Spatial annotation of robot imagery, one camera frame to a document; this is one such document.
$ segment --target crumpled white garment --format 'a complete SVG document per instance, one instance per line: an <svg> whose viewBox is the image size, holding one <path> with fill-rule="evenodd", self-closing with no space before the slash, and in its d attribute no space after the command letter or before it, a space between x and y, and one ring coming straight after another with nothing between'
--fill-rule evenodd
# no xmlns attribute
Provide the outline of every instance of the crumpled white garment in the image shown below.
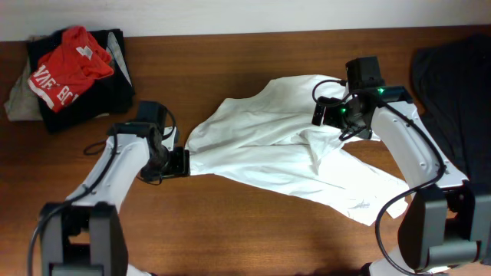
<svg viewBox="0 0 491 276"><path fill-rule="evenodd" d="M381 207L408 187L342 150L339 129L311 124L311 91L326 79L334 78L283 77L254 97L225 99L189 136L191 175L212 173L310 199L371 225ZM344 87L323 84L316 93L342 98ZM398 217L406 207L401 199L387 211Z"/></svg>

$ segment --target cable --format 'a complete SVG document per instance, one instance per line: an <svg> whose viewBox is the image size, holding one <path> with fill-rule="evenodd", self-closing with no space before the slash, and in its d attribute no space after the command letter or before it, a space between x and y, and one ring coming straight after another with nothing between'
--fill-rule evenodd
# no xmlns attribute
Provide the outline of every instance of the cable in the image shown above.
<svg viewBox="0 0 491 276"><path fill-rule="evenodd" d="M177 125L176 125L176 118L174 117L174 115L172 114L172 112L170 112L169 110L167 110L167 113L170 115L170 119L172 119L172 130L168 134L162 136L162 140L166 140L167 138L169 138L172 135L172 133L174 132L174 130L176 129L176 127L177 127Z"/></svg>
<svg viewBox="0 0 491 276"><path fill-rule="evenodd" d="M314 102L316 104L320 105L321 107L336 107L336 106L342 104L348 97L351 96L351 94L348 94L342 100L339 100L337 103L333 103L333 104L321 103L315 97L315 91L317 90L317 87L321 86L322 84L326 84L326 83L330 83L330 82L334 82L334 83L339 84L339 85L344 86L344 87L346 86L346 83L347 83L346 80L323 80L323 81L319 82L318 84L316 84L314 89L312 90L312 99L314 99Z"/></svg>
<svg viewBox="0 0 491 276"><path fill-rule="evenodd" d="M137 176L136 178L138 180L140 180L141 182L146 183L148 185L158 186L158 185L162 184L162 181L160 181L159 183L151 183L151 182L148 182L148 181L146 181L145 179L143 179L143 178L141 178L139 176Z"/></svg>
<svg viewBox="0 0 491 276"><path fill-rule="evenodd" d="M350 133L350 134L348 134L349 129L346 129L346 130L345 130L345 131L344 131L344 132L343 132L343 133L342 133L342 134L339 136L339 140L344 142L344 141L346 141L346 140L348 140L348 139L352 138L353 136L358 135L359 133L361 133L363 130L366 130L366 129L367 129L367 127L363 126L363 127L358 128L357 130L355 130L354 132L352 132L352 133Z"/></svg>
<svg viewBox="0 0 491 276"><path fill-rule="evenodd" d="M93 155L97 155L97 154L101 153L105 148L105 146L104 146L105 143L106 143L106 140L101 140L97 143L93 143L91 145L86 146L84 149L84 155L93 156ZM92 149L95 146L101 146L101 147L96 149L95 151L89 151L90 149Z"/></svg>
<svg viewBox="0 0 491 276"><path fill-rule="evenodd" d="M88 188L85 189L84 192L82 192L80 195L75 196L73 199L69 199L67 201L64 201L61 203L59 206L51 210L47 215L43 216L41 220L38 222L38 226L32 233L32 238L31 241L29 242L29 249L28 249L28 263L27 263L27 275L32 276L32 259L34 255L34 247L36 245L36 239L38 238L39 233L41 230L46 226L46 224L49 222L49 220L59 212L63 211L63 209L67 208L70 206L73 202L76 202L77 200L80 200L90 194L94 189L99 185L99 183L102 181L102 179L105 177L107 171L109 170L111 164L114 161L114 158L116 158L117 155L117 131L115 127L113 126L113 138L114 138L114 145L113 149L111 150L109 160L106 163L106 166L102 169L101 174L95 179L94 183L90 185Z"/></svg>
<svg viewBox="0 0 491 276"><path fill-rule="evenodd" d="M405 274L405 275L416 275L416 276L433 275L433 273L413 273L411 271L407 271L406 269L402 268L400 265L396 264L396 262L394 260L392 260L392 258L389 256L389 254L385 250L385 247L384 247L384 244L383 244L382 238L381 238L381 230L380 230L380 228L381 228L381 219L384 216L384 213L387 211L387 209L391 205L393 205L399 199L402 199L402 198L404 198L406 196L409 196L410 194L412 194L413 192L418 191L419 189L424 189L424 188L426 188L428 186L431 186L431 185L435 184L436 182L438 182L438 180L440 180L443 177L443 175L444 175L445 170L447 169L447 167L445 166L445 163L443 162L442 156L438 152L438 149L435 147L435 145L431 142L430 138L428 138L428 136L422 131L421 128L419 128L418 125L416 125L412 120L410 120L409 118L407 118L406 116L404 116L401 112L397 111L395 108L393 108L392 106L390 106L388 103L382 101L379 98L379 96L377 96L377 95L374 95L374 94L369 93L367 91L354 91L354 92L348 93L343 99L339 100L336 103L333 103L333 104L320 103L315 98L315 90L321 84L324 84L324 83L327 83L327 82L338 82L338 81L336 81L336 80L323 80L323 81L319 82L318 84L316 84L315 87L314 87L314 89L312 90L312 97L314 98L315 103L317 103L317 104L319 104L319 105L321 105L323 107L336 107L336 106L342 104L350 96L353 96L353 95L356 95L356 94L367 94L367 95L369 95L371 97L375 97L377 99L377 103L379 105L381 105L382 107L386 107L392 113L396 114L399 118L401 118L403 121L405 121L410 127L413 127L416 130L416 132L418 132L418 134L421 136L421 138L423 138L423 140L425 141L425 143L429 146L429 148L431 149L431 151L433 151L433 154L437 158L438 163L440 164L439 169L437 171L437 176L435 176L430 181L427 181L427 182L425 182L425 183L423 183L421 185L418 185L416 187L413 187L412 189L408 189L406 192L403 192L400 195L397 195L393 199L389 200L389 202L387 202L382 207L382 209L379 211L379 213L377 215L377 219L375 220L375 237L377 239L378 247L380 248L380 250L382 252L382 255L384 255L385 259L387 260L387 262L390 265L392 265L396 270L398 270L400 273Z"/></svg>

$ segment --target dark clothing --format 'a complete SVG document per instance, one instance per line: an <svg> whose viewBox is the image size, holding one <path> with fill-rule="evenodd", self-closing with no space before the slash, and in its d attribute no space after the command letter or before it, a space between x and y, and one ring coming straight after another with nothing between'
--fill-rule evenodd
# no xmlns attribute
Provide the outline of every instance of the dark clothing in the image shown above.
<svg viewBox="0 0 491 276"><path fill-rule="evenodd" d="M431 136L471 183L491 185L491 37L419 50L412 75Z"/></svg>
<svg viewBox="0 0 491 276"><path fill-rule="evenodd" d="M32 72L38 69L39 59L53 51L61 43L63 31L56 31L47 38L28 43L28 56ZM107 36L110 32L114 33L124 57L124 39L121 30L91 31L91 34L97 43L106 49ZM125 113L133 103L132 97L134 94L133 87L127 81L117 63L114 63L114 74L112 76L96 80L94 85L80 95L75 102L58 113L53 112L41 98L38 99L38 102L46 128L50 133L55 133L92 119L102 113Z"/></svg>

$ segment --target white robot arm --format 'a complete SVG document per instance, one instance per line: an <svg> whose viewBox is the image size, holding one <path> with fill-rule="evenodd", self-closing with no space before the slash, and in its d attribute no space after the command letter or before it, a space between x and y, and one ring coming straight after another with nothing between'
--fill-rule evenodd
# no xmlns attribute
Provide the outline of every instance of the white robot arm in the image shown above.
<svg viewBox="0 0 491 276"><path fill-rule="evenodd" d="M488 185L471 184L444 156L406 89L385 86L376 57L349 61L346 69L348 81L325 80L312 91L317 103L312 123L341 129L341 140L355 135L367 139L375 132L410 187L380 211L375 232L384 259L366 264L363 276L434 274L483 260L491 227ZM315 89L332 81L347 84L344 99L317 99ZM387 253L380 237L381 217L390 204L413 193L399 228L399 246ZM455 218L447 218L447 209Z"/></svg>
<svg viewBox="0 0 491 276"><path fill-rule="evenodd" d="M178 134L163 127L168 110L154 102L140 102L137 118L115 124L102 156L82 184L62 203L48 203L30 245L41 237L43 275L148 276L128 264L128 253L117 214L140 172L143 181L189 175L189 152L174 148ZM88 232L90 244L72 244L69 236Z"/></svg>

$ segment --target brown table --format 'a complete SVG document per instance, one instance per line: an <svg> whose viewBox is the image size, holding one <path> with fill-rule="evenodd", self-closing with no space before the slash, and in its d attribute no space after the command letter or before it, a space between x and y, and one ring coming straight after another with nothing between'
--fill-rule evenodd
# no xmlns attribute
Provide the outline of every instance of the brown table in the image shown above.
<svg viewBox="0 0 491 276"><path fill-rule="evenodd" d="M377 55L388 84L410 87L417 48L436 46L489 26L312 31L128 38L127 63L136 100L157 100L176 115L183 145L191 130L227 97L257 94L269 80L302 74L345 77L344 63ZM22 42L0 43L0 101L25 65ZM91 120L59 134L41 122L9 123L0 113L0 275L25 274L28 241L47 201L61 201L91 171L97 157L82 149L104 138L124 115ZM402 177L383 143L345 149ZM138 180L121 209L130 262L161 275L294 275L359 268L381 257L373 227L325 205L243 185L220 176ZM399 219L386 216L383 236L396 245ZM35 258L39 268L39 254ZM485 275L477 264L452 275Z"/></svg>

